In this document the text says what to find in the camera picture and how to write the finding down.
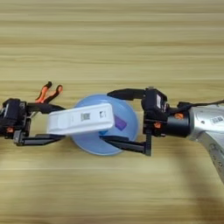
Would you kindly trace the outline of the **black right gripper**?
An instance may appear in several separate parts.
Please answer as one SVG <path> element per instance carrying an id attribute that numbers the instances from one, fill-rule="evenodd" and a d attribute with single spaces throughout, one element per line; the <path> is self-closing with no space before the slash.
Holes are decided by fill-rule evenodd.
<path id="1" fill-rule="evenodd" d="M 107 93 L 107 96 L 133 101 L 144 97 L 144 89 L 125 88 Z M 145 110 L 143 112 L 144 142 L 133 142 L 124 136 L 100 136 L 104 142 L 124 151 L 132 151 L 151 156 L 151 137 L 187 137 L 190 134 L 190 118 L 187 111 L 172 114 L 160 109 Z"/>

